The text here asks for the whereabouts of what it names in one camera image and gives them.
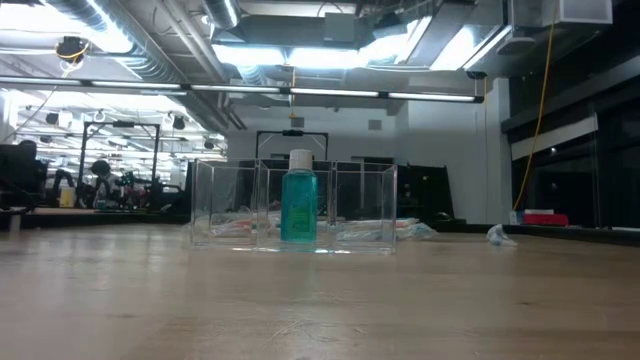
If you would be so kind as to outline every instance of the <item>teal bottle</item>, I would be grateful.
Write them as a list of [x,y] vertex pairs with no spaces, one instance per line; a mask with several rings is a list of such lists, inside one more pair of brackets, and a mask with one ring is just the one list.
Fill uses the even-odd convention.
[[318,178],[311,170],[313,155],[293,150],[289,172],[282,179],[280,239],[292,243],[315,243],[318,218]]

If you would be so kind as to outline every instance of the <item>wooden table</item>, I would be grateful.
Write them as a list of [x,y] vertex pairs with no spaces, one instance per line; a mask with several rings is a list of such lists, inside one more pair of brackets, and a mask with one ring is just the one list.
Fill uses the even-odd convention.
[[640,249],[481,235],[395,256],[183,247],[180,227],[0,240],[4,359],[640,359]]

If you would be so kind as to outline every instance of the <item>yellow cable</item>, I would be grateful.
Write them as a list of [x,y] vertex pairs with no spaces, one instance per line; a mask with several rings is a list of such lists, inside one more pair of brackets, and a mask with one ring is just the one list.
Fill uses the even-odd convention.
[[544,80],[542,82],[542,94],[540,95],[540,111],[538,113],[538,124],[536,125],[536,132],[533,136],[533,145],[531,146],[531,152],[529,153],[529,160],[527,161],[527,168],[524,172],[524,178],[522,179],[522,185],[520,186],[520,194],[516,199],[516,202],[513,205],[513,211],[518,208],[520,205],[520,201],[522,200],[522,195],[524,194],[524,188],[527,185],[527,180],[529,178],[529,171],[531,170],[531,160],[533,159],[533,154],[536,150],[536,142],[538,140],[538,134],[540,133],[540,125],[542,124],[542,116],[544,114],[544,100],[547,94],[547,82],[549,80],[549,68],[551,65],[551,48],[553,45],[553,32],[556,27],[556,18],[558,16],[558,0],[555,0],[555,5],[553,9],[553,21],[551,22],[551,30],[549,31],[549,47],[547,48],[547,63],[544,69]]
[[[296,86],[296,67],[293,67],[293,73],[291,75],[291,87],[295,87]],[[293,106],[294,106],[294,102],[296,101],[296,96],[295,95],[290,95],[291,96],[291,113],[289,114],[289,119],[293,119],[296,117],[296,114],[293,113]]]

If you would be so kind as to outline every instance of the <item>pipe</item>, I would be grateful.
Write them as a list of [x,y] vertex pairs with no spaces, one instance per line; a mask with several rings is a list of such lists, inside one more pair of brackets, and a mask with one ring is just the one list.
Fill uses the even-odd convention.
[[217,29],[229,30],[240,22],[240,9],[236,0],[204,0],[204,10]]
[[173,17],[169,8],[163,0],[154,0],[154,3],[158,9],[166,16],[167,20],[169,20],[169,24],[176,31],[182,42],[187,46],[189,51],[196,58],[200,66],[204,68],[204,71],[211,76],[214,81],[221,81],[220,75],[216,72],[216,69],[213,68],[210,62],[202,56],[202,53],[198,49],[198,47],[193,43],[193,40],[187,36],[187,33],[182,29],[182,26],[178,24],[178,21]]
[[207,58],[207,60],[209,60],[214,69],[216,69],[216,71],[220,75],[220,81],[227,82],[228,79],[226,79],[225,76],[226,72],[222,67],[222,63],[220,62],[220,60],[218,60],[218,57],[213,51],[211,43],[208,41],[204,41],[202,35],[200,34],[200,31],[198,31],[195,25],[193,25],[191,17],[187,15],[182,6],[177,4],[175,0],[165,1],[167,2],[171,10],[173,10],[173,15],[175,15],[176,19],[180,21],[185,28],[187,28],[187,31],[189,32],[189,34],[191,34],[198,47],[200,47],[200,50],[202,51],[204,56]]
[[[184,83],[188,78],[160,49],[147,31],[131,16],[119,1],[112,0],[46,0],[46,3],[69,18],[86,24],[100,33],[119,31],[134,44],[132,55],[143,59],[119,59],[144,81]],[[205,129],[225,133],[229,124],[201,95],[170,97],[182,104]]]

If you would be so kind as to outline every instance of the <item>clear acrylic box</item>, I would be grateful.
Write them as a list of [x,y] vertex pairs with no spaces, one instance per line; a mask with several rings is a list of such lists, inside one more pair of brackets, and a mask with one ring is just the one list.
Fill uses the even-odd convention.
[[286,160],[196,161],[191,243],[194,247],[315,253],[393,253],[395,165],[314,161],[318,178],[316,242],[280,240]]

